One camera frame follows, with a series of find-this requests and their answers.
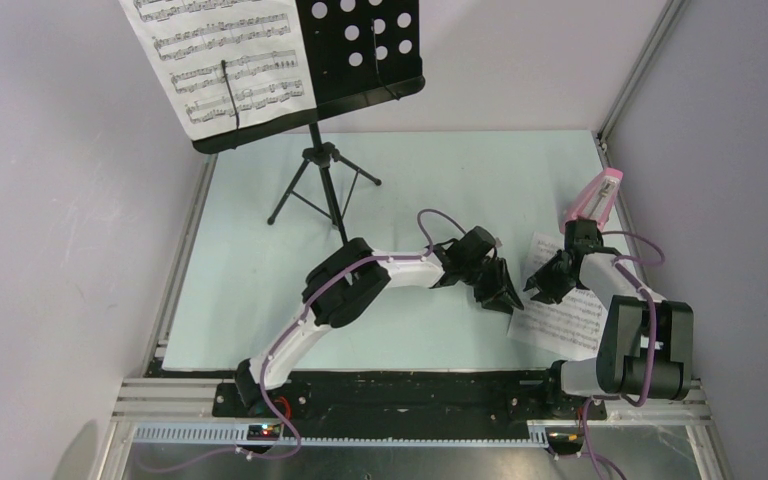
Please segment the white sheet music page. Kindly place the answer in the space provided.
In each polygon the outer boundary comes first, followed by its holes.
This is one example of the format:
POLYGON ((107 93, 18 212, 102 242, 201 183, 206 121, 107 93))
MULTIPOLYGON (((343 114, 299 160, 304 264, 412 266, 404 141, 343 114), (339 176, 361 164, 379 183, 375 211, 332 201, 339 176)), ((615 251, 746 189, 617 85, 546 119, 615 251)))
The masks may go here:
POLYGON ((315 108, 295 2, 131 0, 121 6, 190 140, 315 108))
POLYGON ((587 360, 597 355, 607 311, 590 291, 574 289, 560 304, 534 301, 526 279, 562 247, 558 235, 535 233, 518 267, 517 291, 523 308, 512 314, 507 338, 524 367, 547 367, 556 360, 587 360))

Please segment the black perforated music stand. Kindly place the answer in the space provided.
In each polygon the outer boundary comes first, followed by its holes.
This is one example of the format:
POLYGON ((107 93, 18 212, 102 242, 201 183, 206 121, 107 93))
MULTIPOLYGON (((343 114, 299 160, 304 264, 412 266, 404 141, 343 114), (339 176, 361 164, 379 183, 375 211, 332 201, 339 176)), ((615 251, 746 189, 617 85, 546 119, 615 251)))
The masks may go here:
POLYGON ((296 1, 293 5, 299 15, 314 108, 196 140, 193 146, 203 154, 218 154, 307 127, 312 144, 303 151, 303 161, 283 196, 294 196, 307 167, 317 166, 327 203, 322 213, 344 234, 343 217, 348 203, 337 198, 331 165, 346 164, 356 176, 374 185, 380 185, 381 181, 349 162, 333 143, 323 141, 318 123, 399 100, 424 88, 419 4, 416 1, 296 1))

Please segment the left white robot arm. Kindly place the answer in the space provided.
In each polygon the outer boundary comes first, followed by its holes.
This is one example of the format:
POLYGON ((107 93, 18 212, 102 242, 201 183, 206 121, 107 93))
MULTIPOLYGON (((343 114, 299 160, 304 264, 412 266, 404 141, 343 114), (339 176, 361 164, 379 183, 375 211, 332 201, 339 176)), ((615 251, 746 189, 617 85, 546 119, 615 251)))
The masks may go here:
POLYGON ((386 289, 437 289, 463 283, 484 309, 511 314, 523 302, 493 235, 476 226, 459 238, 416 252, 384 251, 356 237, 306 277, 299 312, 262 353, 241 361, 234 374, 237 402, 252 416, 276 403, 276 390, 326 333, 357 320, 386 289))

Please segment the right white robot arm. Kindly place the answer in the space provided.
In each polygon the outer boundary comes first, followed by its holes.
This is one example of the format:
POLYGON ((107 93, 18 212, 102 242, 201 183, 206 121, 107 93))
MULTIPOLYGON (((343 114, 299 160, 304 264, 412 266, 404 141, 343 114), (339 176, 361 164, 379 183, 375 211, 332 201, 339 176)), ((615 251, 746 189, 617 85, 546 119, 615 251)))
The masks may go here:
POLYGON ((619 397, 635 406, 649 399, 682 400, 692 383, 692 308, 651 290, 624 266, 626 256, 603 241, 599 224, 573 219, 564 243, 525 282, 531 300, 559 305, 573 290, 589 290, 607 311, 594 357, 555 362, 540 394, 543 409, 564 418, 581 397, 619 397))

